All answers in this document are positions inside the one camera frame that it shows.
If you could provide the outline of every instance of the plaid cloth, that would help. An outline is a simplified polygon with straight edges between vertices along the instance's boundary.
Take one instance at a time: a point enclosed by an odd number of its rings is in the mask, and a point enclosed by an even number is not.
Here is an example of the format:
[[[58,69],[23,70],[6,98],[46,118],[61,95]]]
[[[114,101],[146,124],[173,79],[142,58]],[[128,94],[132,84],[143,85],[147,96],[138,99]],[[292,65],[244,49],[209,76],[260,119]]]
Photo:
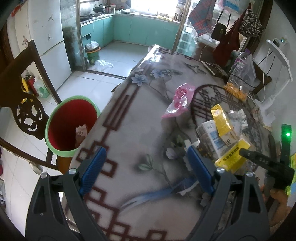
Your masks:
[[[196,30],[198,36],[212,30],[213,11],[215,0],[200,0],[189,14],[189,21]]]

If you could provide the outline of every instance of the pink paper packaging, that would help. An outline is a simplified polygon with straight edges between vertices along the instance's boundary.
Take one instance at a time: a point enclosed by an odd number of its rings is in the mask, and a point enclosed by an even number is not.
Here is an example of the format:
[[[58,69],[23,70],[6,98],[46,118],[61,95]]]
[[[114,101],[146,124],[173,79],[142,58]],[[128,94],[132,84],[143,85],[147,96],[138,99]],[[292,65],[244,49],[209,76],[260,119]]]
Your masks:
[[[188,106],[192,101],[195,87],[190,84],[182,84],[175,92],[173,102],[168,106],[162,118],[176,117],[188,111]]]

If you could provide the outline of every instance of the table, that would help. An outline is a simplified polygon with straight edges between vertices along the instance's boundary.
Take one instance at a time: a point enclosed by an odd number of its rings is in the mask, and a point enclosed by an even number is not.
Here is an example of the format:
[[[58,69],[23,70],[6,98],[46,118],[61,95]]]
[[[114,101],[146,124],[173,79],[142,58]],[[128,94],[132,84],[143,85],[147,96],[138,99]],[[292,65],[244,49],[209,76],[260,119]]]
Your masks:
[[[183,83],[196,87],[190,111],[161,119]],[[257,150],[268,151],[250,105],[225,92],[223,85],[200,62],[155,45],[115,90],[71,162],[78,167],[98,146],[107,149],[106,163],[84,199],[110,240],[184,240],[190,233],[208,197],[199,186],[184,196],[160,190],[190,177],[184,140],[197,140],[196,124],[211,119],[213,105],[220,103],[226,111],[243,108],[249,124],[245,134]],[[139,205],[122,208],[130,199],[156,191],[162,198],[141,203],[144,196]],[[65,214],[75,229],[68,207]]]

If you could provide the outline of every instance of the blue gripper pad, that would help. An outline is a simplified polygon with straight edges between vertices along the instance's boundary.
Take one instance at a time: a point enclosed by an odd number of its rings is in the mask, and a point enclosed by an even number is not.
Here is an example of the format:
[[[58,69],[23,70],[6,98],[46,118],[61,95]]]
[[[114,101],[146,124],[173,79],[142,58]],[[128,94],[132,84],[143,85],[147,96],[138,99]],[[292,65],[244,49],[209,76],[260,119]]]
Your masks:
[[[207,162],[211,162],[209,159],[202,157],[200,153],[196,150],[194,146],[190,146],[187,150],[187,158],[188,162],[196,175],[197,180],[199,181],[202,189],[210,194],[214,194],[214,188],[213,188],[213,173],[211,174],[207,167],[205,166],[204,162],[202,160],[205,160]]]
[[[105,161],[107,153],[106,149],[101,147],[101,149],[96,153],[93,160],[89,164],[87,170],[84,172],[81,178],[81,184],[79,193],[81,196],[84,196],[86,193],[91,191],[94,182],[96,181],[99,172],[101,171]]]

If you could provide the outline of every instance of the trash can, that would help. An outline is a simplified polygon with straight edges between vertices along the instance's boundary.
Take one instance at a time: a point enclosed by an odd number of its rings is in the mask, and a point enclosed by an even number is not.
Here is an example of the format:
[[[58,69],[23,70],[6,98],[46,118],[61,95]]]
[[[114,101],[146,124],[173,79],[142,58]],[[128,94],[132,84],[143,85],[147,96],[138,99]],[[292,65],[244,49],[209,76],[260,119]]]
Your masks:
[[[73,96],[60,103],[50,115],[45,128],[48,148],[60,157],[73,157],[76,127],[87,126],[90,131],[100,111],[96,104],[85,96]]]
[[[85,48],[85,52],[87,54],[87,58],[89,59],[89,64],[94,65],[95,62],[100,59],[100,55],[99,55],[100,49],[101,48],[99,47],[98,49],[96,49],[94,51],[88,52],[88,51],[86,51],[86,48]]]

